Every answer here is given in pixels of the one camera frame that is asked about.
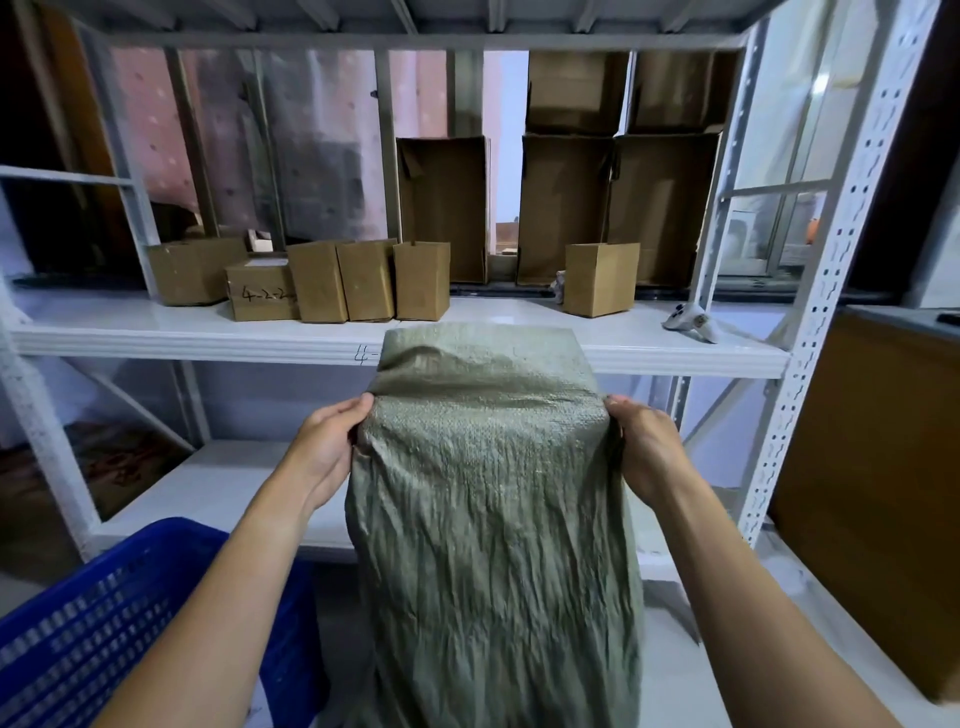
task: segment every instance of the open cardboard box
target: open cardboard box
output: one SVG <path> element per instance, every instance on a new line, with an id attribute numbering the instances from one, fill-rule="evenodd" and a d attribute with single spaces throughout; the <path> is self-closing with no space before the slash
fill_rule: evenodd
<path id="1" fill-rule="evenodd" d="M 639 243 L 636 282 L 686 286 L 704 223 L 716 134 L 620 136 L 606 241 Z"/>
<path id="2" fill-rule="evenodd" d="M 403 242 L 448 242 L 450 280 L 486 283 L 490 239 L 487 138 L 398 139 L 396 151 Z"/>
<path id="3" fill-rule="evenodd" d="M 723 127 L 736 81 L 736 51 L 640 51 L 627 133 Z"/>
<path id="4" fill-rule="evenodd" d="M 564 312 L 590 319 L 634 307 L 637 243 L 568 245 Z"/>
<path id="5" fill-rule="evenodd" d="M 337 245 L 348 242 L 351 241 L 315 240 L 287 246 L 301 321 L 342 324 L 348 319 L 347 298 L 337 260 Z"/>
<path id="6" fill-rule="evenodd" d="M 616 134 L 629 59 L 624 52 L 531 51 L 526 132 Z"/>
<path id="7" fill-rule="evenodd" d="M 549 285 L 566 246 L 601 241 L 612 151 L 600 137 L 523 137 L 517 283 Z"/>
<path id="8" fill-rule="evenodd" d="M 337 243 L 337 262 L 351 321 L 394 318 L 394 245 L 396 240 Z"/>
<path id="9" fill-rule="evenodd" d="M 450 308 L 450 244 L 394 245 L 396 317 L 440 321 Z"/>
<path id="10" fill-rule="evenodd" d="M 147 258 L 164 305 L 203 305 L 224 301 L 224 269 L 247 259 L 242 237 L 207 237 L 161 243 L 147 248 Z"/>

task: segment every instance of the shelf board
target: shelf board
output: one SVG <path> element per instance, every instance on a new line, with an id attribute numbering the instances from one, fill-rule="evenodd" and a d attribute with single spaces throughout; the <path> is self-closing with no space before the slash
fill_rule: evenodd
<path id="1" fill-rule="evenodd" d="M 476 0 L 59 0 L 58 6 L 115 43 L 141 46 L 629 50 L 736 47 L 743 31 L 782 1 L 510 0 L 494 16 L 494 3 Z"/>
<path id="2" fill-rule="evenodd" d="M 11 326 L 20 353 L 188 361 L 247 361 L 375 367 L 384 333 L 424 322 L 304 324 L 233 321 L 229 303 L 169 307 L 132 293 L 44 291 L 31 320 Z M 662 322 L 672 303 L 584 319 L 552 303 L 453 298 L 444 322 L 570 328 L 597 373 L 779 378 L 788 354 L 735 333 L 707 344 Z"/>
<path id="3" fill-rule="evenodd" d="M 214 441 L 101 524 L 91 536 L 91 545 L 106 550 L 150 523 L 176 516 L 232 531 L 286 448 L 285 443 Z M 354 560 L 344 514 L 346 494 L 347 488 L 341 488 L 314 513 L 300 546 L 301 556 L 315 561 Z M 675 581 L 676 569 L 656 517 L 635 497 L 630 501 L 641 575 Z"/>

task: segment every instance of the wooden board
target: wooden board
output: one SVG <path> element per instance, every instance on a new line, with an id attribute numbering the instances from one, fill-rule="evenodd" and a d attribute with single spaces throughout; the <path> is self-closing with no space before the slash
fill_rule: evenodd
<path id="1" fill-rule="evenodd" d="M 931 700 L 960 700 L 960 346 L 846 313 L 775 493 L 780 534 Z"/>

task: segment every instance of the woven polypropylene bag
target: woven polypropylene bag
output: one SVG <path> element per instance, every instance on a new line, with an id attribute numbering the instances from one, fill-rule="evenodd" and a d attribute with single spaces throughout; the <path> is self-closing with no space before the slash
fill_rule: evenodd
<path id="1" fill-rule="evenodd" d="M 621 441 L 572 332 L 387 333 L 347 494 L 374 676 L 352 726 L 622 726 L 642 596 Z"/>

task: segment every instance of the plastic basket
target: plastic basket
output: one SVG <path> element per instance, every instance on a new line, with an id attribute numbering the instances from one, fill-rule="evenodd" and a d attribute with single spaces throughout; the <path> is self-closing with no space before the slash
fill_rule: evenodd
<path id="1" fill-rule="evenodd" d="M 0 620 L 0 728 L 83 728 L 200 582 L 227 534 L 153 523 Z M 260 666 L 274 725 L 324 707 L 310 568 L 297 562 Z"/>

